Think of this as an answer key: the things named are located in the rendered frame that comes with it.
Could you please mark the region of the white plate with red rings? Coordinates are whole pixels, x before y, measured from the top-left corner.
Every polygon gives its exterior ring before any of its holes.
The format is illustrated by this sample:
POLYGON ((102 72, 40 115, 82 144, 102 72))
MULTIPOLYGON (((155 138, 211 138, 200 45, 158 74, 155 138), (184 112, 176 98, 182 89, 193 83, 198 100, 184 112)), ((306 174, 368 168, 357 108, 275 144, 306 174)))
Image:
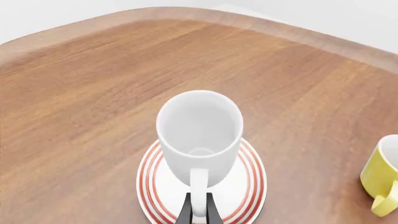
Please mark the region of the white plate with red rings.
MULTIPOLYGON (((261 158, 248 141, 242 139, 231 171, 208 191, 224 224, 254 223, 266 200, 267 177, 261 158)), ((139 164, 136 192, 152 224, 175 224, 190 188, 173 175, 158 141, 139 164)))

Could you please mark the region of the yellow and white mug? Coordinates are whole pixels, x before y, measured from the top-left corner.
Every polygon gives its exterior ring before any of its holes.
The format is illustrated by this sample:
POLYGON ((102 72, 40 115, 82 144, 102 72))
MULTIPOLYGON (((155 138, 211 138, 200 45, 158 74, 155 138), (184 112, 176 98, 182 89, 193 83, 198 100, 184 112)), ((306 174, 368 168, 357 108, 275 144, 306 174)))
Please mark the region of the yellow and white mug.
POLYGON ((398 208, 398 134, 379 140, 360 173, 360 181, 374 199, 374 214, 383 217, 398 208))

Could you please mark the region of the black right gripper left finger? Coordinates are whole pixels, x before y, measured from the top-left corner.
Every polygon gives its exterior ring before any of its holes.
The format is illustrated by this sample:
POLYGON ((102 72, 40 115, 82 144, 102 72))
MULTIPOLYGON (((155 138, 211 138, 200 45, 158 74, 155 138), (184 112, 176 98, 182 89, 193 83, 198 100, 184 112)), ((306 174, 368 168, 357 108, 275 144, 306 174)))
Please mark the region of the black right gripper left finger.
POLYGON ((175 224, 192 224, 192 218, 193 218, 193 212, 191 205, 191 194, 187 193, 185 195, 185 200, 182 209, 175 224))

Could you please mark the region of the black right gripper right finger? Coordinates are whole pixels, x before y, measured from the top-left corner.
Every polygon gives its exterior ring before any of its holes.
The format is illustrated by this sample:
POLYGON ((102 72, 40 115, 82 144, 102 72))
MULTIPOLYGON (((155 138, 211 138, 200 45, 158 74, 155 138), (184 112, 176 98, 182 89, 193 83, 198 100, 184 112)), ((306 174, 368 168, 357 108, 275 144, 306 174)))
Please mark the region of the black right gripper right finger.
POLYGON ((222 224, 212 193, 206 194, 206 224, 222 224))

